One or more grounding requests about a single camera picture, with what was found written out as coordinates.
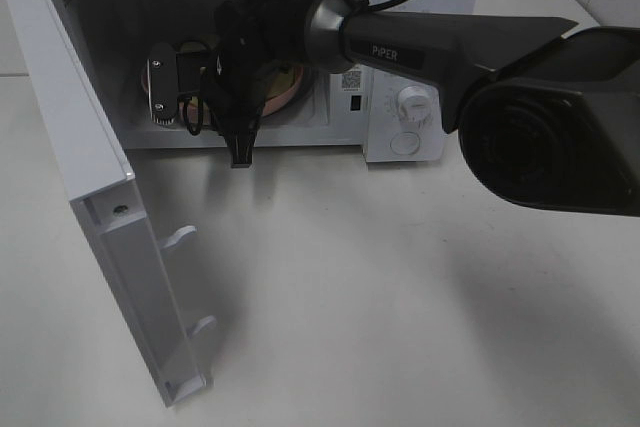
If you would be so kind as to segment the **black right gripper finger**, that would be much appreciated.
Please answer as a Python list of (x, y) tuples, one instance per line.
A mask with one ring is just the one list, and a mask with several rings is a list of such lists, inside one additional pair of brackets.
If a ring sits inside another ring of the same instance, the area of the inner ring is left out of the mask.
[(260, 128), (258, 117), (225, 119), (222, 137), (231, 155), (232, 168), (248, 168), (253, 163), (253, 149)]

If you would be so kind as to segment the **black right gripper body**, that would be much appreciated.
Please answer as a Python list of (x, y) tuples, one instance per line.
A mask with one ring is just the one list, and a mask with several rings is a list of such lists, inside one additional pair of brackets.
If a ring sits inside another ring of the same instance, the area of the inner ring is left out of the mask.
[(280, 73), (280, 56), (262, 36), (225, 36), (214, 45), (197, 38), (176, 45), (178, 72), (197, 81), (179, 91), (182, 122), (190, 132), (205, 116), (218, 132), (256, 132)]

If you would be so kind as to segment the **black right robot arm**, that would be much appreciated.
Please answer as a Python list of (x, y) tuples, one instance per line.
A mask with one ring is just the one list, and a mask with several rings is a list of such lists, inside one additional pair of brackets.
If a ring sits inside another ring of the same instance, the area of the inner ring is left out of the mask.
[(247, 167), (278, 70), (361, 64), (434, 86), (475, 177), (528, 208), (639, 213), (639, 32), (560, 17), (386, 13), (368, 0), (227, 0), (197, 83)]

